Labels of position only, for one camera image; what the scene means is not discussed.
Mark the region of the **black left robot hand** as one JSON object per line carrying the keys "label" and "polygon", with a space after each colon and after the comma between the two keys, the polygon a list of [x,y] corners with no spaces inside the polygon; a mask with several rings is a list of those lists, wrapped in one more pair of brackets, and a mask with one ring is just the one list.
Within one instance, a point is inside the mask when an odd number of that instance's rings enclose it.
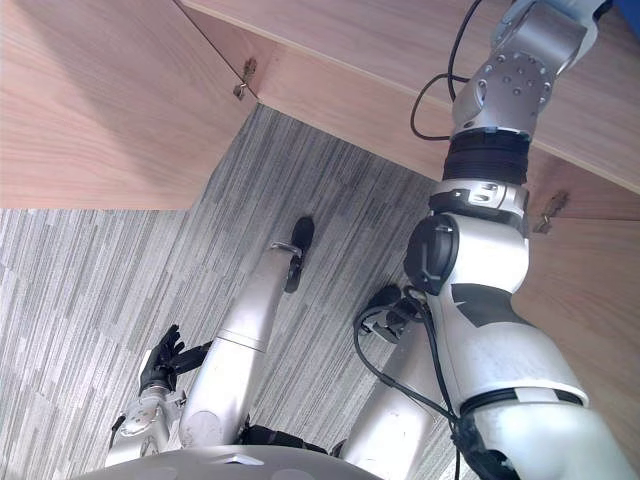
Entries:
{"label": "black left robot hand", "polygon": [[173,324],[150,351],[139,375],[138,395],[151,387],[162,387],[169,392],[176,390],[177,378],[199,368],[212,342],[185,350],[180,340],[179,326]]}

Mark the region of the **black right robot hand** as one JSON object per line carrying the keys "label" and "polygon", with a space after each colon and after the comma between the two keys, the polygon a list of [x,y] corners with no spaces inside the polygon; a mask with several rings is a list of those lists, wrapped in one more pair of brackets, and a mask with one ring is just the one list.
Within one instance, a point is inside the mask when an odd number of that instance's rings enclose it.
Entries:
{"label": "black right robot hand", "polygon": [[550,3],[580,21],[598,22],[613,6],[612,0],[551,0]]}

